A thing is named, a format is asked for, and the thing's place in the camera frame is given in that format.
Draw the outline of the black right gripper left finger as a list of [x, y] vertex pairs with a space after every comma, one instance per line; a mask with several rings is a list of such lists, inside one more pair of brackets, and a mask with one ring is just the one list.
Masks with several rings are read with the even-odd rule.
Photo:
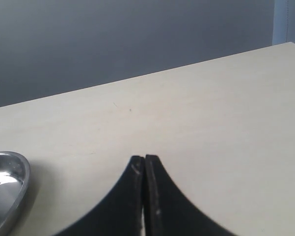
[[58, 236], [139, 236], [142, 226], [144, 158], [132, 156], [109, 193]]

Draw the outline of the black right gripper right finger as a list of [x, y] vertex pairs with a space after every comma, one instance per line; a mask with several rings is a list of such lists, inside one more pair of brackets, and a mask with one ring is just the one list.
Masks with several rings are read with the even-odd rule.
[[145, 156], [147, 236], [232, 236], [181, 192], [156, 155]]

